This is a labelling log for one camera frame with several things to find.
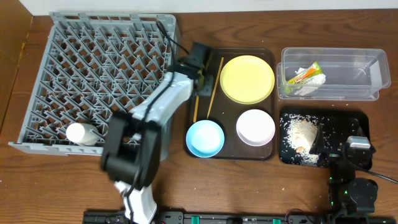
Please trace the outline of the rice food scraps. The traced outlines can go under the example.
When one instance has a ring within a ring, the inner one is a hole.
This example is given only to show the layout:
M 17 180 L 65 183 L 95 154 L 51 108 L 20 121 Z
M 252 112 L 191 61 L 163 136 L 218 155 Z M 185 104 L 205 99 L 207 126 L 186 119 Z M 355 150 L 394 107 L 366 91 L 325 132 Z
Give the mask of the rice food scraps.
M 360 127 L 355 118 L 283 113 L 280 116 L 279 156 L 282 162 L 320 167 L 320 155 L 310 154 L 318 125 L 322 124 L 324 143 L 337 148 Z

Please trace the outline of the white tissue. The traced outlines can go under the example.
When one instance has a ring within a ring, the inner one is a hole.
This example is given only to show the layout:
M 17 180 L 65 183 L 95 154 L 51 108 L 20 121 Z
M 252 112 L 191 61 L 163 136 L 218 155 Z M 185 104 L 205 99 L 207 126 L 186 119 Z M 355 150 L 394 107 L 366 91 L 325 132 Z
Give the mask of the white tissue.
M 326 82 L 326 76 L 323 73 L 323 70 L 319 69 L 318 74 L 306 79 L 303 82 L 303 86 L 300 87 L 294 93 L 294 95 L 305 96 L 305 95 L 317 90 L 320 87 L 320 85 L 323 85 L 325 82 Z

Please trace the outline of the white bowl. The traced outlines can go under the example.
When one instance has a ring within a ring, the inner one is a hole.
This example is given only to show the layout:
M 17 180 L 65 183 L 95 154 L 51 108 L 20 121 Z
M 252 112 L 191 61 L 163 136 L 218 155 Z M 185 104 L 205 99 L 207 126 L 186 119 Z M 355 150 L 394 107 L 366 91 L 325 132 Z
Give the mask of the white bowl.
M 245 144 L 254 147 L 264 146 L 274 137 L 275 122 L 263 110 L 247 110 L 239 116 L 236 132 Z

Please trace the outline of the green orange snack wrapper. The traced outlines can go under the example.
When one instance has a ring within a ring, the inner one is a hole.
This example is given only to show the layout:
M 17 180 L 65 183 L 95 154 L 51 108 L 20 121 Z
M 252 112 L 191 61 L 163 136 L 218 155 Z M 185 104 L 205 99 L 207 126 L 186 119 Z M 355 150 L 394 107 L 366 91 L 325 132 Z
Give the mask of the green orange snack wrapper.
M 294 90 L 294 87 L 291 87 L 290 85 L 303 84 L 305 81 L 321 73 L 323 73 L 323 70 L 319 66 L 318 62 L 313 62 L 310 67 L 301 70 L 295 77 L 287 81 L 287 86 L 284 88 L 285 93 L 289 94 Z

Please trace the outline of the white paper cup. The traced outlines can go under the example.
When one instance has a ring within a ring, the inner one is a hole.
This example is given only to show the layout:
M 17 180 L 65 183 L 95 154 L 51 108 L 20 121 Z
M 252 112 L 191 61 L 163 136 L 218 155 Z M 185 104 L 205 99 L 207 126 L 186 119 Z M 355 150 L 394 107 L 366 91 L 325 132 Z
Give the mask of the white paper cup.
M 99 139 L 97 134 L 97 128 L 87 123 L 72 123 L 66 130 L 66 137 L 69 141 L 83 146 L 95 145 Z

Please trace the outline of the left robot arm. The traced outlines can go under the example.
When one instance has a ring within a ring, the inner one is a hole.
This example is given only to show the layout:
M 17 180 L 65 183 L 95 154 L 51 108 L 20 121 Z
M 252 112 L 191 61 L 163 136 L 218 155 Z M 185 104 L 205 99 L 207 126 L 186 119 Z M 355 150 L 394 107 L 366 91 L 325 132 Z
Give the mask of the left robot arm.
M 100 167 L 122 195 L 128 223 L 150 223 L 155 217 L 152 182 L 166 148 L 165 126 L 193 94 L 210 92 L 206 70 L 212 54 L 212 47 L 195 42 L 186 57 L 173 60 L 146 100 L 109 119 Z

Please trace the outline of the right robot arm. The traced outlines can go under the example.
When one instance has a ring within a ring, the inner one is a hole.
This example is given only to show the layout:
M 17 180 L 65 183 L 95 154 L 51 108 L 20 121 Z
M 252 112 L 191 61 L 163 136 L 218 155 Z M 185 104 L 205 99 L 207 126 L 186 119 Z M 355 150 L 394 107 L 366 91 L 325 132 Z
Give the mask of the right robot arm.
M 318 163 L 330 169 L 328 196 L 332 211 L 319 222 L 369 223 L 369 214 L 375 211 L 378 185 L 371 179 L 357 177 L 356 171 L 369 170 L 375 149 L 366 136 L 360 135 L 349 136 L 338 152 L 328 152 L 322 127 L 318 126 L 310 154 L 319 155 Z

